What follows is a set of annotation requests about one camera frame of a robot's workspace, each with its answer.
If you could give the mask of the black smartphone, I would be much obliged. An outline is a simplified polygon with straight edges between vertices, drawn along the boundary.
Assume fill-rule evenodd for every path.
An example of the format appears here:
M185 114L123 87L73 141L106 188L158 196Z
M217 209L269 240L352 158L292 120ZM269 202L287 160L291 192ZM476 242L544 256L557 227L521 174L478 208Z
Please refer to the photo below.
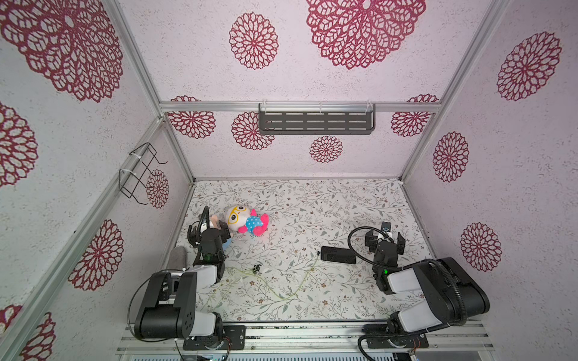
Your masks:
M354 252L349 248L322 246L320 255L321 259L326 262L351 265L357 263Z

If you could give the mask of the green wired earphones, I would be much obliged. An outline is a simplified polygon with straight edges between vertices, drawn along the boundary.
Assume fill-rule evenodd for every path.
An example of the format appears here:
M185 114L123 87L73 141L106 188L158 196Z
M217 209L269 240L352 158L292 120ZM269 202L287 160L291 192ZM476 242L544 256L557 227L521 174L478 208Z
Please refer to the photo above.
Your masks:
M318 254L301 249L268 256L235 252L211 295L223 303L259 307L314 302L330 289L328 272Z

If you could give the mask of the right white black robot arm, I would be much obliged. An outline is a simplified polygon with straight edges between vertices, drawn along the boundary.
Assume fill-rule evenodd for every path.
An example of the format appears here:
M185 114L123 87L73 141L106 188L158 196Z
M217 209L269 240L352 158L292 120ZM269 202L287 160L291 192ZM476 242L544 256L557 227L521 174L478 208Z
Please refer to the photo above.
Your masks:
M395 338L462 326L470 317L490 310L483 289L451 257L425 259L408 266L398 266L406 240L394 241L386 232L374 227L365 229L364 244L373 254L370 265L380 291L386 295L417 292L422 301L389 316L376 331Z

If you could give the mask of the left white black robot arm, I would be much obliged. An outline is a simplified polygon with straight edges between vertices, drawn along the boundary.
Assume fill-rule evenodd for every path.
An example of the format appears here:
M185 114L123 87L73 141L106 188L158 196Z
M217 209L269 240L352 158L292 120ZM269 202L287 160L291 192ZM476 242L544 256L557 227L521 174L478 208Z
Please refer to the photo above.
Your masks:
M185 271L156 272L144 282L147 288L132 329L140 341L192 338L206 347L216 347L225 340L220 314L199 311L197 292L223 278L228 226L214 218L207 226L189 227L188 235L197 245L196 264Z

